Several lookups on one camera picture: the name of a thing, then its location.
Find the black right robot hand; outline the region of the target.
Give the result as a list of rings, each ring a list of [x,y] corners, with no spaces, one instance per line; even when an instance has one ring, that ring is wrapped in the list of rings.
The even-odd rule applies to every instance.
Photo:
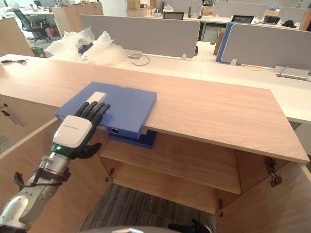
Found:
[[[172,224],[168,225],[168,228],[180,233],[212,233],[211,229],[204,223],[192,219],[192,225],[180,225]]]

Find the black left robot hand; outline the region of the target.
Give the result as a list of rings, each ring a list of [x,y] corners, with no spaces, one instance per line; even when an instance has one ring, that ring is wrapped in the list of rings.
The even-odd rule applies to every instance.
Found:
[[[111,107],[104,102],[84,102],[74,115],[68,115],[56,130],[51,152],[65,156],[71,160],[87,159],[95,155],[101,143],[90,145],[104,114]]]

